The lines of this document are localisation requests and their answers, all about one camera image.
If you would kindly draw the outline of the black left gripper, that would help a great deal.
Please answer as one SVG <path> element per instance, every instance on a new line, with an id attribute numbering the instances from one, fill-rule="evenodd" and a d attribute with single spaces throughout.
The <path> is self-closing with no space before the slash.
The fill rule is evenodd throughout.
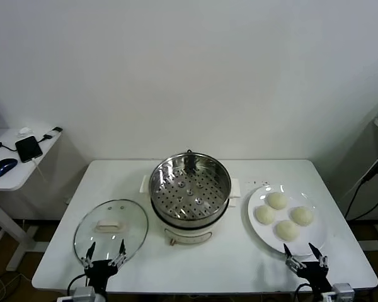
<path id="1" fill-rule="evenodd" d="M 118 272 L 127 258 L 124 240 L 121 241 L 118 255 L 113 260 L 96 260 L 92 262 L 96 242 L 93 242 L 87 250 L 86 255 L 81 257 L 84 273 L 88 278 L 88 286 L 92 286 L 95 291 L 106 291 L 108 280 Z"/>

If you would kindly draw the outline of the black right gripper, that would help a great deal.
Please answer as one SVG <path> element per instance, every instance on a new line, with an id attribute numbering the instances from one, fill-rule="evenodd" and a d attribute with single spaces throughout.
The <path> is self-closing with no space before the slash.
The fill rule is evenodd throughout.
<path id="1" fill-rule="evenodd" d="M 318 261 L 300 262 L 293 257 L 288 246 L 284 244 L 285 264 L 290 270 L 298 270 L 297 276 L 307 280 L 313 291 L 331 291 L 331 284 L 327 280 L 328 257 L 312 243 L 309 243 L 309 247 Z"/>

